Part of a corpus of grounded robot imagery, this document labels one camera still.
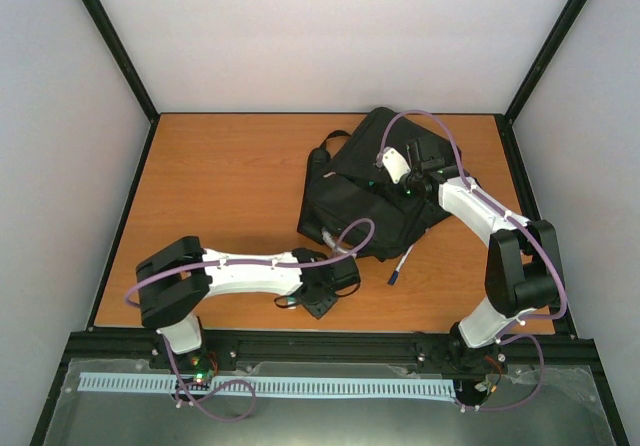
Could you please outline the blue capped white pen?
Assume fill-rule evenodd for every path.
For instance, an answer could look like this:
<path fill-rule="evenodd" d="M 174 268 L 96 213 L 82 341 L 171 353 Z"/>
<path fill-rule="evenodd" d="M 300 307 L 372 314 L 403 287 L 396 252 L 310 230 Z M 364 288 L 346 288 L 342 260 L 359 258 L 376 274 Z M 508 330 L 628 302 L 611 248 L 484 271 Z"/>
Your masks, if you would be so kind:
<path fill-rule="evenodd" d="M 406 263 L 409 255 L 411 254 L 412 250 L 414 249 L 414 244 L 410 245 L 407 250 L 405 251 L 405 253 L 401 256 L 400 260 L 398 261 L 398 264 L 396 265 L 396 267 L 394 268 L 387 284 L 390 286 L 393 286 L 396 284 L 399 276 L 400 276 L 400 272 L 404 266 L 404 264 Z"/>

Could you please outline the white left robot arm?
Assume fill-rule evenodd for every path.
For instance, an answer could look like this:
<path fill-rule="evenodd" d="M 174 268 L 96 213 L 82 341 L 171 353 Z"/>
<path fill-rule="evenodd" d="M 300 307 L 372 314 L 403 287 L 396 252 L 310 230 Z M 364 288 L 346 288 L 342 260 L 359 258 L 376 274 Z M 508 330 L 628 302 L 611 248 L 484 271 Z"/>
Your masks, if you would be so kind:
<path fill-rule="evenodd" d="M 246 293 L 274 296 L 279 308 L 302 306 L 322 318 L 338 299 L 356 292 L 361 277 L 355 259 L 329 258 L 307 248 L 267 256 L 222 253 L 185 236 L 136 267 L 141 324 L 168 340 L 174 358 L 186 368 L 201 366 L 208 344 L 195 314 L 205 299 Z"/>

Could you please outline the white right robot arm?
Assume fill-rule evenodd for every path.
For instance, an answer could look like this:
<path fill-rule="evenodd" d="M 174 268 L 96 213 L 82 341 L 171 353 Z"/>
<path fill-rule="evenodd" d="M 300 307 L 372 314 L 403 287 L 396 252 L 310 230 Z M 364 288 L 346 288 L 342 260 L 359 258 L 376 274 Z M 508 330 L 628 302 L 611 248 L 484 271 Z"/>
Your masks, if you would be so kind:
<path fill-rule="evenodd" d="M 561 318 L 568 309 L 554 227 L 516 214 L 487 194 L 463 168 L 458 152 L 449 165 L 436 145 L 411 140 L 403 153 L 382 147 L 378 167 L 410 197 L 435 202 L 458 218 L 487 247 L 485 297 L 454 324 L 445 356 L 456 369 L 469 369 L 481 354 L 497 346 L 515 325 L 540 318 Z"/>

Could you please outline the black student backpack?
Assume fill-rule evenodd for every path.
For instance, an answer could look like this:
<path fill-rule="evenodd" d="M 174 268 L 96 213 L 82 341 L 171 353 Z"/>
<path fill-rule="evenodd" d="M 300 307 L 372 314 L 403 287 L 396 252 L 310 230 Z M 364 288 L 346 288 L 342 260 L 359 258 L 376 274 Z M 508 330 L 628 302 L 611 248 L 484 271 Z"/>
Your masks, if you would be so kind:
<path fill-rule="evenodd" d="M 456 156 L 450 141 L 412 122 L 387 107 L 369 112 L 356 129 L 331 132 L 326 139 L 343 136 L 346 142 L 334 154 L 322 142 L 309 153 L 304 192 L 297 231 L 321 243 L 323 234 L 339 236 L 354 221 L 368 218 L 374 225 L 360 224 L 344 241 L 359 244 L 374 234 L 358 252 L 360 257 L 373 256 L 380 261 L 403 254 L 426 230 L 447 219 L 436 197 L 419 200 L 391 200 L 383 188 L 391 183 L 385 169 L 376 166 L 381 146 L 395 148 L 404 157 L 407 146 L 419 142 L 423 157 L 433 159 L 435 167 L 456 168 Z"/>

